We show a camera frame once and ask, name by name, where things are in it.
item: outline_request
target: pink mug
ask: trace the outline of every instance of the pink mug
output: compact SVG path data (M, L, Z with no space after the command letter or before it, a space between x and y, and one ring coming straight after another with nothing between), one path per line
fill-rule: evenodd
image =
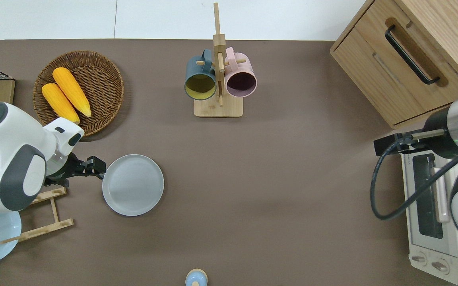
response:
M240 52L234 52L233 47L225 49L227 53L225 67L225 89L229 94L236 97L251 95L257 87L257 79L248 57ZM245 59L244 63L237 63L237 60Z

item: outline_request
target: gray plate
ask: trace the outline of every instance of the gray plate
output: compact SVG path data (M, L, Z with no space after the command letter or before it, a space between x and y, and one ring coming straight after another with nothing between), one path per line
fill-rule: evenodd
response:
M102 182L103 197L117 213L142 215L151 210L164 191L164 177L152 159L130 154L114 161Z

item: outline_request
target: mug handle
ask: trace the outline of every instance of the mug handle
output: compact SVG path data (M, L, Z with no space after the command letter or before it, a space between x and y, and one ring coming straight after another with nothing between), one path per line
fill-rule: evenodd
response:
M233 47L225 49L225 53L227 54L227 61L229 62L229 67L231 67L231 71L237 71L238 63L236 63L236 55L234 54Z
M201 56L202 60L204 61L204 65L202 66L202 72L209 73L211 70L211 51L209 49L204 49Z

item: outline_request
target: woven tray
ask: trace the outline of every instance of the woven tray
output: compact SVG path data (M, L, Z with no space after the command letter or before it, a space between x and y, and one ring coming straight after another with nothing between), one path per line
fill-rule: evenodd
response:
M52 72L57 67L70 70L89 101L91 117L76 110L84 136L102 130L114 119L123 100L123 79L116 65L94 51L73 51L50 62L33 88L33 108L43 125L58 118L42 94L43 85L54 83Z

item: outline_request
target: corn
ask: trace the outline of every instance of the corn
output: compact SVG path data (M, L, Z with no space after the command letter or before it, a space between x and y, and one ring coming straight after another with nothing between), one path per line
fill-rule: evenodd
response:
M66 118L75 124L79 124L79 116L72 105L55 83L48 83L42 87L42 94L59 117Z
M52 76L73 106L85 116L91 117L89 101L72 73L66 68L56 68L52 72Z

